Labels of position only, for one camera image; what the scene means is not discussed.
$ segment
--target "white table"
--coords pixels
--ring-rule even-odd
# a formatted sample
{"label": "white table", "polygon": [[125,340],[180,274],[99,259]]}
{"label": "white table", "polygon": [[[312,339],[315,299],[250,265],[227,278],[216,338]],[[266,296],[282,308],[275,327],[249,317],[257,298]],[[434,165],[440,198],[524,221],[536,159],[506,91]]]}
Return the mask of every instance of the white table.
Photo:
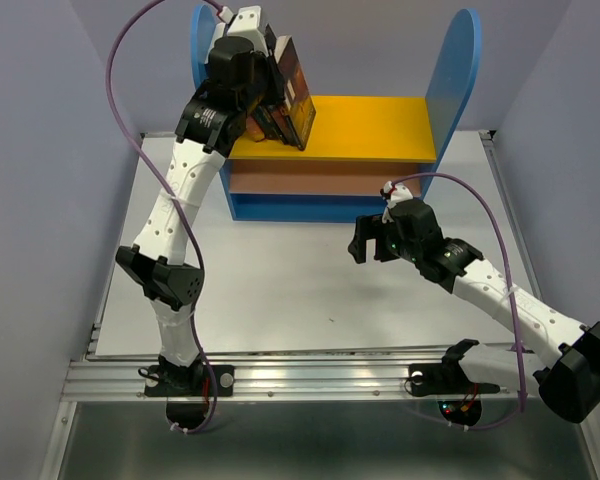
{"label": "white table", "polygon": [[[149,138],[144,143],[163,171],[172,142]],[[439,171],[460,176],[487,199],[503,230],[514,281],[528,290],[478,133],[457,132]],[[133,242],[158,190],[157,181],[139,164],[122,244]],[[468,192],[435,179],[426,201],[446,236],[467,240],[502,268],[486,214]],[[356,265],[347,253],[353,230],[353,225],[234,222],[216,179],[194,225],[207,265],[197,313],[205,348],[288,351],[450,345],[463,338],[512,340],[502,326],[425,281],[407,262]],[[195,265],[192,247],[187,261]],[[116,265],[96,354],[145,355],[159,349],[153,310],[140,287]]]}

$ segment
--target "shelf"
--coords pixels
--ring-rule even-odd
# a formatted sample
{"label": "shelf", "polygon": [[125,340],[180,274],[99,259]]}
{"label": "shelf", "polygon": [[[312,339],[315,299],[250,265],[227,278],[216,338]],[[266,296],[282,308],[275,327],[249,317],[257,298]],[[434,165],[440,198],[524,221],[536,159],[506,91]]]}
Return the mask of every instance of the shelf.
{"label": "shelf", "polygon": [[[376,196],[390,179],[418,172],[412,163],[234,160],[230,193]],[[420,195],[420,182],[408,186]]]}
{"label": "shelf", "polygon": [[316,118],[304,151],[240,138],[231,159],[435,163],[424,98],[313,96]]}

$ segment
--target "yellow shelf board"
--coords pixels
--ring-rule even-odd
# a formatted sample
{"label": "yellow shelf board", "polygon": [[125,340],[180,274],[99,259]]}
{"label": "yellow shelf board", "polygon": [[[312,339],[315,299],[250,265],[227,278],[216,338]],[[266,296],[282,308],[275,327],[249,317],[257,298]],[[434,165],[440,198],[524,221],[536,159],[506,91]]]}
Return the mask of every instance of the yellow shelf board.
{"label": "yellow shelf board", "polygon": [[435,163],[429,114],[420,97],[313,96],[316,118],[307,148],[243,136],[230,158]]}

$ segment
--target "purple hose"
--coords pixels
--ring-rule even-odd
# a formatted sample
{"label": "purple hose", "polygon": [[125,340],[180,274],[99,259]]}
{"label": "purple hose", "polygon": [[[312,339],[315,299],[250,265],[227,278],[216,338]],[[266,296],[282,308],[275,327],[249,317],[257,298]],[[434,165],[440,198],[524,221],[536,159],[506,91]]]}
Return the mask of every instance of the purple hose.
{"label": "purple hose", "polygon": [[[111,112],[113,113],[116,123],[118,124],[118,127],[120,127],[120,130],[122,131],[122,134],[124,135],[124,137],[127,139],[129,144],[133,147],[133,149],[138,153],[138,155],[140,155],[140,158],[142,159],[144,164],[149,168],[149,170],[151,170],[151,173],[156,177],[156,179],[158,179],[158,182],[160,182],[160,185],[162,185],[162,188],[164,188],[165,191],[172,197],[173,206],[176,209],[176,212],[178,213],[178,217],[180,218],[182,225],[184,225],[185,231],[187,232],[187,236],[189,237],[189,240],[191,240],[191,243],[193,244],[193,248],[196,252],[196,256],[198,257],[198,266],[200,267],[201,270],[204,270],[204,259],[202,257],[202,251],[200,250],[200,245],[198,244],[198,241],[196,240],[196,236],[194,235],[193,230],[191,229],[191,224],[187,220],[184,210],[182,209],[182,205],[180,205],[180,202],[175,199],[176,195],[175,195],[175,192],[173,191],[173,189],[171,188],[171,185],[169,185],[166,178],[164,178],[162,173],[160,173],[160,170],[158,170],[158,168],[154,165],[154,163],[147,156],[147,154],[142,151],[142,147],[136,141],[136,139],[133,137],[133,135],[131,134],[131,132],[129,131],[127,126],[125,125],[124,120],[122,120],[122,117],[120,116],[120,112],[118,111],[116,101],[113,98],[113,86],[112,86],[112,81],[111,81],[111,72],[113,70],[113,60],[116,56],[118,48],[120,47],[120,43],[122,43],[122,39],[125,37],[127,32],[131,29],[131,27],[133,27],[133,25],[135,25],[135,23],[145,13],[147,13],[153,7],[161,4],[164,1],[165,0],[153,0],[149,4],[145,5],[143,8],[138,10],[138,12],[133,17],[131,17],[129,19],[129,21],[124,25],[124,27],[122,27],[122,30],[120,30],[120,33],[118,33],[118,36],[116,37],[115,41],[113,42],[113,46],[111,47],[111,51],[109,52],[109,58],[107,59],[107,67],[106,67],[106,75],[105,75],[107,100],[109,100],[109,107],[111,107]],[[210,4],[211,6],[213,6],[216,10],[218,10],[218,11],[222,10],[222,7],[217,2],[215,2],[213,0],[205,0],[205,1],[208,4]],[[211,364],[209,363],[209,358],[207,357],[207,354],[205,353],[204,349],[202,348],[202,345],[200,344],[200,339],[198,338],[198,332],[196,330],[196,325],[195,325],[195,320],[194,320],[194,315],[193,315],[194,310],[195,310],[195,305],[192,305],[191,306],[191,315],[189,317],[190,323],[191,323],[191,331],[193,333],[193,340],[196,344],[196,347],[198,348],[198,351],[200,352],[200,358],[204,362],[204,364],[207,368],[207,372],[209,373],[209,378],[211,379],[211,390],[213,392],[213,402],[211,403],[211,408],[209,409],[209,413],[208,413],[207,417],[204,419],[204,421],[197,428],[195,428],[193,430],[189,430],[187,433],[198,433],[198,432],[202,431],[209,424],[211,419],[213,418],[213,414],[216,411],[216,405],[218,403],[218,383],[216,382],[216,377],[214,375],[213,368],[211,367]]]}
{"label": "purple hose", "polygon": [[[498,222],[496,220],[496,217],[493,215],[493,212],[489,208],[489,205],[487,205],[486,200],[484,198],[482,198],[482,195],[480,195],[471,185],[466,183],[464,180],[454,177],[453,175],[448,175],[446,173],[427,172],[427,173],[416,173],[414,175],[409,175],[409,176],[400,178],[398,180],[394,180],[392,183],[395,185],[397,183],[406,182],[408,180],[413,180],[416,178],[426,178],[426,177],[446,178],[447,180],[451,180],[452,182],[455,182],[455,183],[463,186],[465,189],[467,189],[469,192],[471,192],[471,194],[478,200],[478,202],[480,202],[480,204],[484,208],[485,212],[487,212],[487,216],[489,217],[489,220],[491,221],[491,225],[496,234],[496,238],[498,239],[498,245],[500,246],[500,251],[502,252],[502,262],[504,263],[505,282],[507,284],[507,289],[511,292],[511,295],[509,295],[509,304],[511,305],[513,337],[515,339],[514,347],[515,347],[515,351],[516,351],[516,359],[518,362],[518,376],[520,378],[520,391],[518,392],[519,405],[515,411],[513,411],[510,415],[504,417],[502,420],[500,420],[498,422],[470,428],[470,430],[488,430],[488,429],[499,427],[500,425],[505,424],[506,422],[508,422],[509,420],[514,418],[518,413],[523,413],[525,411],[526,405],[527,405],[527,380],[524,375],[524,361],[522,359],[522,355],[524,353],[524,347],[522,346],[522,340],[520,338],[520,317],[518,316],[518,305],[516,303],[515,294],[512,291],[513,280],[511,278],[511,266],[509,265],[509,255],[507,254],[507,247],[504,243],[504,239],[502,238],[502,233],[500,232],[500,227],[498,227]],[[439,419],[434,419],[434,418],[428,417],[427,415],[419,414],[419,416],[425,416],[431,420],[436,420],[436,421],[446,423]]]}

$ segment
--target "purple cable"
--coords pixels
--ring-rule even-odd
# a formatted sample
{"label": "purple cable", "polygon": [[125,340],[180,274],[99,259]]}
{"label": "purple cable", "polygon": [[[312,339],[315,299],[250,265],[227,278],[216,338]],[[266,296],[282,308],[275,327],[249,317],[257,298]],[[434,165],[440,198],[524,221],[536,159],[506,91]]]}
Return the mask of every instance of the purple cable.
{"label": "purple cable", "polygon": [[[522,355],[524,352],[524,347],[522,346],[522,340],[520,338],[520,317],[518,316],[518,305],[516,303],[515,293],[513,292],[513,280],[511,277],[511,266],[509,265],[509,255],[507,253],[507,247],[504,243],[504,239],[502,238],[502,233],[500,232],[500,227],[498,226],[498,221],[496,220],[496,217],[493,215],[491,208],[489,208],[489,205],[487,205],[487,202],[482,197],[482,195],[480,195],[471,185],[466,183],[464,180],[454,177],[453,175],[448,175],[446,173],[427,172],[427,173],[416,173],[414,175],[408,175],[408,176],[400,178],[398,180],[394,180],[392,183],[395,185],[398,183],[406,182],[408,180],[414,180],[417,178],[426,178],[426,177],[446,178],[447,180],[451,180],[452,182],[455,182],[455,183],[463,186],[465,189],[467,189],[476,198],[476,200],[478,200],[478,202],[480,202],[480,204],[484,208],[485,212],[487,213],[487,216],[489,217],[489,220],[491,221],[493,230],[496,234],[496,238],[498,240],[498,245],[500,246],[500,251],[502,252],[502,262],[504,263],[505,282],[507,284],[507,289],[509,290],[509,292],[511,292],[511,294],[509,295],[509,304],[511,305],[513,337],[515,339],[514,346],[515,346],[515,351],[516,351],[516,360],[518,363],[518,376],[520,378],[520,391],[518,392],[519,405],[518,405],[518,408],[516,410],[514,410],[510,415],[504,417],[502,420],[500,420],[498,422],[495,422],[495,423],[492,423],[489,425],[479,426],[479,427],[471,427],[469,429],[469,430],[488,430],[488,429],[499,427],[500,425],[505,424],[506,422],[508,422],[509,420],[514,418],[518,413],[523,413],[525,411],[526,405],[527,405],[527,381],[526,381],[526,378],[524,375],[524,361],[522,358]],[[424,416],[427,418],[430,418],[431,420],[440,421],[439,419],[431,418],[426,415],[424,415]]]}
{"label": "purple cable", "polygon": [[[112,80],[111,80],[111,72],[113,70],[113,60],[116,56],[118,48],[120,47],[120,44],[122,43],[123,38],[125,37],[127,32],[131,29],[131,27],[133,27],[133,25],[135,25],[135,23],[145,13],[147,13],[153,7],[161,4],[164,1],[165,0],[153,0],[152,2],[145,5],[143,8],[138,10],[138,12],[133,17],[131,17],[129,19],[129,21],[124,25],[124,27],[122,27],[122,30],[120,30],[120,33],[118,33],[118,36],[116,37],[115,41],[113,42],[113,46],[111,47],[111,51],[109,52],[109,58],[107,59],[107,67],[106,67],[106,75],[105,75],[107,100],[109,100],[109,107],[111,107],[111,112],[113,113],[116,123],[118,124],[118,127],[120,127],[120,130],[122,131],[122,134],[124,135],[124,137],[127,139],[129,144],[133,147],[133,149],[138,153],[138,155],[140,155],[140,158],[142,159],[144,164],[149,168],[149,170],[151,170],[151,173],[153,174],[153,176],[156,177],[158,182],[160,182],[160,185],[162,185],[162,188],[164,188],[165,191],[171,196],[171,198],[172,198],[171,201],[173,202],[173,206],[176,209],[176,212],[178,213],[178,217],[180,218],[182,225],[184,225],[185,231],[187,232],[187,236],[189,237],[189,240],[191,240],[191,243],[193,244],[193,248],[195,249],[196,256],[198,257],[198,266],[200,267],[201,270],[204,270],[204,259],[202,257],[202,251],[200,250],[200,245],[198,244],[198,241],[196,240],[193,230],[191,229],[191,225],[189,224],[189,221],[187,220],[184,210],[182,209],[182,205],[180,205],[180,202],[176,199],[175,192],[173,191],[173,188],[171,188],[171,185],[169,185],[169,182],[167,182],[167,179],[162,175],[162,173],[160,173],[160,170],[158,170],[158,168],[151,161],[151,159],[147,156],[147,154],[144,153],[144,151],[142,151],[142,147],[136,141],[136,139],[133,137],[133,135],[131,134],[131,132],[129,131],[127,126],[125,125],[124,120],[122,120],[120,112],[118,111],[118,107],[116,105],[115,99],[113,98],[113,85],[112,85]],[[213,0],[204,0],[204,1],[206,1],[208,4],[213,6],[218,12],[220,12],[222,10],[222,7],[217,2],[215,2]],[[216,405],[218,403],[218,383],[216,382],[216,377],[214,375],[213,368],[211,367],[211,364],[209,363],[209,358],[207,357],[207,354],[205,353],[204,349],[202,348],[202,345],[200,344],[200,339],[198,338],[198,332],[196,330],[196,325],[195,325],[195,320],[194,320],[194,315],[193,315],[194,309],[195,309],[195,305],[192,305],[191,306],[191,315],[189,316],[189,320],[191,323],[191,331],[193,333],[193,340],[196,344],[196,347],[198,348],[198,351],[200,352],[200,358],[204,362],[204,364],[207,368],[207,371],[209,373],[209,378],[211,379],[213,402],[211,403],[211,408],[209,410],[207,417],[204,419],[204,421],[197,428],[195,428],[193,430],[189,430],[189,431],[187,431],[187,433],[198,433],[198,432],[202,431],[208,425],[208,423],[211,421],[211,419],[213,418],[213,414],[216,411]]]}

